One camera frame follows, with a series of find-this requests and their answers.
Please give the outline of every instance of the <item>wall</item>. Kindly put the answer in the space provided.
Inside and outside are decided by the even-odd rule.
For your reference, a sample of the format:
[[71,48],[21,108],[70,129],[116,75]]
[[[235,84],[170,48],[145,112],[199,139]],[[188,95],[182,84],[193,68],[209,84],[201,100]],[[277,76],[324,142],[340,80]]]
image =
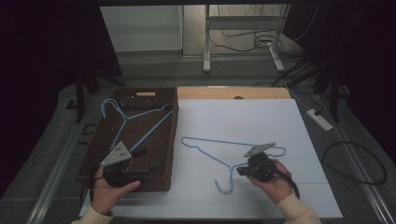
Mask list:
[[116,52],[182,48],[180,6],[101,7]]

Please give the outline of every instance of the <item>hand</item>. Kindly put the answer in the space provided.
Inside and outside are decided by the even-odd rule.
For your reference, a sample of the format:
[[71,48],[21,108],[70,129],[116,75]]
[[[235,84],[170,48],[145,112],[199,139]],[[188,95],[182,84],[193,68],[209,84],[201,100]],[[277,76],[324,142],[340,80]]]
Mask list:
[[[278,171],[284,173],[285,175],[291,176],[291,173],[282,163],[280,163],[278,160],[273,161]],[[251,175],[249,176],[249,179],[254,186],[262,189],[274,203],[280,203],[293,193],[290,183],[279,175],[275,175],[274,178],[267,183],[262,183],[260,180],[254,178]]]
[[93,185],[93,199],[91,207],[97,213],[102,215],[107,215],[122,195],[140,186],[140,181],[127,184],[122,188],[109,186],[107,181],[103,178],[102,166],[96,172],[95,179],[96,181]]

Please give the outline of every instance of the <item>left hand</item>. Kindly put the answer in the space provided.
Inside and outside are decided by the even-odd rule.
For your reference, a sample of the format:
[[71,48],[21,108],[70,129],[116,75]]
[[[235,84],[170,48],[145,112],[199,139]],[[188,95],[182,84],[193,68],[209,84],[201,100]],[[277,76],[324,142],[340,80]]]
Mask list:
[[120,197],[140,186],[140,181],[127,184],[122,188],[109,186],[103,178],[103,167],[101,166],[95,174],[93,185],[93,199],[91,207],[97,213],[107,215],[119,201]]

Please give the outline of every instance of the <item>right hand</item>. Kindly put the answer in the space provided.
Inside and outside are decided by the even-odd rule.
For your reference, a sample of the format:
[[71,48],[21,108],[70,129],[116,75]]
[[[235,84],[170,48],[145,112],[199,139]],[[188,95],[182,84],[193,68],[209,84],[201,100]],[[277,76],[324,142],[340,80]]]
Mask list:
[[[280,163],[278,160],[273,161],[278,171],[284,173],[285,175],[291,176],[291,173],[282,163]],[[279,175],[275,175],[274,178],[267,183],[262,183],[260,180],[254,178],[253,176],[250,176],[249,180],[251,181],[251,183],[253,183],[254,186],[262,189],[274,203],[280,203],[282,200],[284,200],[293,193],[290,183]]]

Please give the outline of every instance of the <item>metal frame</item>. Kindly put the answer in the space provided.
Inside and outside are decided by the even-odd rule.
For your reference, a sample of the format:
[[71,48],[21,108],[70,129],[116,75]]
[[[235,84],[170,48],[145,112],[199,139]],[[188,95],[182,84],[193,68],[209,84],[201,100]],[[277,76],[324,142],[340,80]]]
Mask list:
[[204,72],[210,72],[211,30],[275,30],[274,41],[269,48],[276,70],[283,72],[285,67],[279,59],[277,43],[282,34],[290,5],[285,5],[280,16],[210,16],[210,5],[205,5],[205,51]]

